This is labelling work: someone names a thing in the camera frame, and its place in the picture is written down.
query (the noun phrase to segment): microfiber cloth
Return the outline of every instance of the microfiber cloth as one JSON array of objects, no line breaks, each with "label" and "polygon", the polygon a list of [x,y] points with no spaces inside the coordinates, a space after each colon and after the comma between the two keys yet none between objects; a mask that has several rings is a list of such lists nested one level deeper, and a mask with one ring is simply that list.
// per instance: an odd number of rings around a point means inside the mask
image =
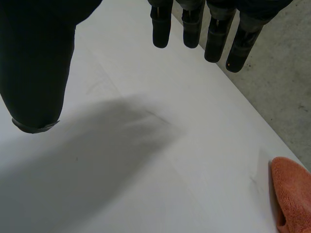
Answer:
[{"label": "microfiber cloth", "polygon": [[288,158],[271,162],[272,178],[280,205],[280,233],[311,233],[311,174]]}]

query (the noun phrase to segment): orange towel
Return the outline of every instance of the orange towel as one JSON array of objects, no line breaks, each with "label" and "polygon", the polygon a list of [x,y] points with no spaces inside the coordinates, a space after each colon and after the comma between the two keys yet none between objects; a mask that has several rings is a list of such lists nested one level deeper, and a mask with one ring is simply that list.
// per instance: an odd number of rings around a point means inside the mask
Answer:
[{"label": "orange towel", "polygon": [[277,229],[280,233],[311,233],[311,174],[283,157],[272,160],[271,170],[281,207]]}]

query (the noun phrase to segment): black robotic finger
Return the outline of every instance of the black robotic finger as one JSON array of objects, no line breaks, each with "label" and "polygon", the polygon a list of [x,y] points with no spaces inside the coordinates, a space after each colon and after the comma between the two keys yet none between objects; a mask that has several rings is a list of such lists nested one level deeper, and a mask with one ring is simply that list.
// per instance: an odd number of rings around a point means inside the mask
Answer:
[{"label": "black robotic finger", "polygon": [[216,63],[222,56],[236,8],[231,0],[207,0],[207,5],[211,19],[204,57]]},{"label": "black robotic finger", "polygon": [[183,8],[184,44],[195,48],[199,44],[205,0],[176,0]]},{"label": "black robotic finger", "polygon": [[262,27],[270,20],[259,20],[240,13],[240,23],[227,58],[226,68],[231,72],[239,72],[255,44]]},{"label": "black robotic finger", "polygon": [[243,68],[263,26],[291,1],[236,0],[240,23],[226,62],[227,70],[239,72]]},{"label": "black robotic finger", "polygon": [[153,43],[165,48],[169,42],[173,0],[148,0],[151,4],[150,17],[153,25]]}]

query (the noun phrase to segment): concrete floor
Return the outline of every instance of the concrete floor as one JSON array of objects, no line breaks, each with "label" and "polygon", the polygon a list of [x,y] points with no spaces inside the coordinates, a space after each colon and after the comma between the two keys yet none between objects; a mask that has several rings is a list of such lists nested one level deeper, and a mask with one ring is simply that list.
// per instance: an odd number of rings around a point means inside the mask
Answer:
[{"label": "concrete floor", "polygon": [[[181,7],[173,15],[181,22]],[[205,48],[210,21],[205,8],[200,45]],[[225,68],[239,14],[235,15],[218,66],[311,170],[311,2],[294,0],[262,30],[242,71]]]}]

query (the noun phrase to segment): white table surface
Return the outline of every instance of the white table surface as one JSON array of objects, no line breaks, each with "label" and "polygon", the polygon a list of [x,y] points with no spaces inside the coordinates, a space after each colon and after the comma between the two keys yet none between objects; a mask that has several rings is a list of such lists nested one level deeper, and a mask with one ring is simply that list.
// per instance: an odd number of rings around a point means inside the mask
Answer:
[{"label": "white table surface", "polygon": [[268,163],[296,157],[175,18],[155,48],[149,13],[104,0],[77,27],[50,131],[1,101],[0,232],[276,232]]}]

